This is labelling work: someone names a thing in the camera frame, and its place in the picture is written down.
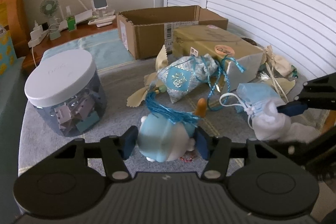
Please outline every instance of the wooden nightstand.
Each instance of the wooden nightstand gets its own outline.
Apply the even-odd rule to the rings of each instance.
[[[68,30],[61,31],[61,37],[53,41],[49,39],[49,36],[46,36],[40,44],[34,47],[34,57],[36,65],[41,62],[44,52],[52,47],[64,44],[66,42],[79,39],[81,37],[86,37],[99,32],[105,32],[117,28],[117,21],[113,21],[111,25],[97,27],[96,25],[87,25],[80,24],[77,26],[77,30],[69,32]],[[23,70],[30,74],[35,69],[35,64],[33,60],[33,55],[30,52],[22,63]]]

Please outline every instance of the green desk fan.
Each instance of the green desk fan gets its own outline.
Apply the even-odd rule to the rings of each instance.
[[[49,36],[50,40],[54,40],[61,36],[58,27],[59,19],[55,17],[58,10],[58,0],[43,0],[40,5],[40,12],[49,19]]]

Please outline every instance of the face mask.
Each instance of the face mask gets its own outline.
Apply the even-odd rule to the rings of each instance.
[[[222,101],[227,96],[236,97],[238,102],[232,105],[224,105]],[[245,111],[248,114],[249,127],[252,128],[250,119],[263,114],[265,105],[270,100],[277,107],[285,105],[285,102],[269,85],[265,83],[245,83],[238,85],[236,94],[223,94],[219,102],[222,106],[235,106],[238,113]]]

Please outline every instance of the white ear loop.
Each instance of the white ear loop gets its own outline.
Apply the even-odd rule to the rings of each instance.
[[[238,101],[240,102],[240,104],[232,104],[232,105],[225,105],[222,103],[222,99],[224,97],[227,97],[227,96],[234,96],[238,99]],[[253,111],[254,111],[254,107],[250,106],[250,105],[247,105],[246,103],[244,103],[236,94],[234,93],[225,93],[223,94],[220,98],[219,98],[219,103],[222,105],[222,106],[241,106],[244,108],[244,111],[247,113],[248,115],[248,118],[247,118],[247,123],[249,125],[249,127],[251,129],[253,129],[252,125],[250,124],[250,120],[251,120],[251,115],[253,114]]]

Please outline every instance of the green liquid bottle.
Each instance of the green liquid bottle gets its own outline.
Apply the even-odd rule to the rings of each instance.
[[[73,14],[71,14],[70,6],[66,7],[67,10],[67,23],[69,32],[77,30],[76,19]]]

